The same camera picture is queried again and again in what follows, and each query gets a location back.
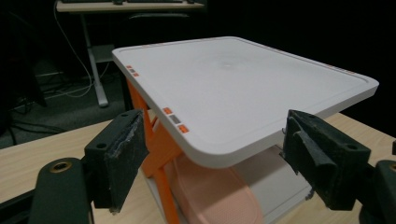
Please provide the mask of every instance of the dark wall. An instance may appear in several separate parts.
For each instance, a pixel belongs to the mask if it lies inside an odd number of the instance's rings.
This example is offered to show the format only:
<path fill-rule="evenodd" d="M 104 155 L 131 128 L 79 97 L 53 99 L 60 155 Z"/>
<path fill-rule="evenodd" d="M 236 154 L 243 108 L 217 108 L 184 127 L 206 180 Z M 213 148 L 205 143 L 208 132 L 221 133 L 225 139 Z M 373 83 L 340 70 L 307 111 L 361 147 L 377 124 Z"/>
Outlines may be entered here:
<path fill-rule="evenodd" d="M 0 106 L 3 109 L 16 106 L 20 98 L 46 104 L 33 69 L 42 59 L 51 61 L 70 79 L 86 76 L 57 23 L 58 20 L 77 54 L 86 63 L 88 56 L 79 17 L 57 12 L 55 17 L 55 2 L 0 2 Z"/>
<path fill-rule="evenodd" d="M 375 96 L 342 113 L 392 136 L 395 12 L 384 0 L 209 1 L 216 35 L 237 35 L 376 79 Z"/>

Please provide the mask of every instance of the orange stand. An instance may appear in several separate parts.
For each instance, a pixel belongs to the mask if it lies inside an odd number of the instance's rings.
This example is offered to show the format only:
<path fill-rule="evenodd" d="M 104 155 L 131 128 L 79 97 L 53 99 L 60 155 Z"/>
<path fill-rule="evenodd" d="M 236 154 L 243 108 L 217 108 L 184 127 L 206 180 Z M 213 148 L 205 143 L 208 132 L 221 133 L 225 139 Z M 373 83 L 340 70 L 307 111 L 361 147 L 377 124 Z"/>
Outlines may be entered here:
<path fill-rule="evenodd" d="M 149 154 L 143 161 L 142 170 L 146 177 L 154 178 L 167 222 L 172 224 L 179 223 L 172 192 L 163 167 L 173 158 L 180 155 L 182 151 L 160 122 L 156 124 L 154 129 L 156 118 L 153 121 L 150 120 L 146 102 L 132 84 L 129 81 L 127 83 L 134 108 L 144 111 L 146 146 Z"/>

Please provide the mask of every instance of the pink fabric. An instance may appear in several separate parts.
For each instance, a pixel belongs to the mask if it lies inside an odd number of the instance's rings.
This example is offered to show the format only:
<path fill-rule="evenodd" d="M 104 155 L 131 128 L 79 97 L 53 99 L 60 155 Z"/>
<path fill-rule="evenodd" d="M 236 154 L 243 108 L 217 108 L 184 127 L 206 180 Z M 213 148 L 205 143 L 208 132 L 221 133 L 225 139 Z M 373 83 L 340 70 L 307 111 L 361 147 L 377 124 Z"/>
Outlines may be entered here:
<path fill-rule="evenodd" d="M 184 154 L 166 165 L 171 190 L 190 224 L 262 224 L 262 210 L 233 170 L 199 166 Z"/>

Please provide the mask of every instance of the white plastic tray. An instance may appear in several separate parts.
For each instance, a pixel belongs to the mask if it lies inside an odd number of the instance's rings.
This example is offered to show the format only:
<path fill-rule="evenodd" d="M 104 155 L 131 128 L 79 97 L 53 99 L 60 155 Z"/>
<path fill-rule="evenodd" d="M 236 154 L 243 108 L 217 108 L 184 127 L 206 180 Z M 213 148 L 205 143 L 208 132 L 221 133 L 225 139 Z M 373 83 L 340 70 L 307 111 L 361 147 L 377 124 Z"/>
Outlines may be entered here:
<path fill-rule="evenodd" d="M 213 168 L 281 143 L 290 109 L 324 119 L 378 86 L 370 77 L 228 36 L 114 49 L 113 58 L 184 152 Z"/>

